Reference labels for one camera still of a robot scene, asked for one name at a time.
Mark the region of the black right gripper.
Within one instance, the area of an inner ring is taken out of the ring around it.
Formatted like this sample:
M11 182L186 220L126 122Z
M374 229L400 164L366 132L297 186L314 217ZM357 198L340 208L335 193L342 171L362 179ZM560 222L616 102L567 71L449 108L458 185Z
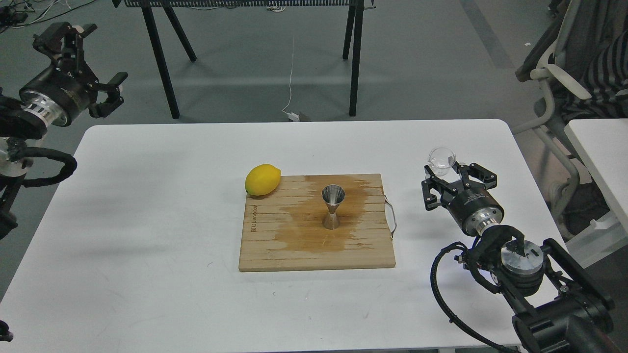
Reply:
M504 219L504 209L488 192L497 186L497 175L477 163L455 162L460 177L454 187L424 166L426 176L421 183L426 210L442 206L449 211L465 235L479 237L484 230Z

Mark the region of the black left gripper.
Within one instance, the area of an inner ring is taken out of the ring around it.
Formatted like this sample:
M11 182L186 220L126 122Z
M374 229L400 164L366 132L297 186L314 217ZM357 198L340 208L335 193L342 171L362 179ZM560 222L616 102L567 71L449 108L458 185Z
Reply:
M94 23L57 22L33 36L33 48L47 56L51 66L20 89L27 110L49 124L67 127L86 109L92 118L107 118L124 103L121 85L128 73L119 72L108 83L100 83L85 62L83 40L96 29ZM96 102L98 92L107 94L105 101Z

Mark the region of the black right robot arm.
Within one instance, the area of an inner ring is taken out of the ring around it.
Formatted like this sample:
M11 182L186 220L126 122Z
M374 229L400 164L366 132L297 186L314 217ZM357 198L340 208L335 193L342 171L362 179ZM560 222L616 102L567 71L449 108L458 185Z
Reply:
M489 193L497 185L496 174L476 163L453 162L452 168L460 178L446 182L426 165L421 184L426 210L442 206L465 235L474 237L471 247L455 242L442 248L431 265L431 291L450 323L500 352L511 351L467 326L444 301L438 265L444 255L459 250L456 261L485 290L503 295L514 311L514 330L529 353L618 353L608 337L614 328L610 295L556 240L539 246L502 224L504 209Z

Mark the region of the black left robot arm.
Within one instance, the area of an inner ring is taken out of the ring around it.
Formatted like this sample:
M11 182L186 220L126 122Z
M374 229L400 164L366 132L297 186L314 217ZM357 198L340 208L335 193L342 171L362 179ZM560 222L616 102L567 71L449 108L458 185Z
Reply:
M58 22L35 35L33 47L50 59L49 66L22 87L18 99L1 97L2 238L18 226L10 209L20 188L61 183L77 168L72 155L41 147L49 127L67 127L84 111L94 118L106 118L124 102L121 85L128 74L119 72L103 83L85 61L83 41L96 29L94 23L74 26ZM51 159L63 165L54 176L27 179L35 158Z

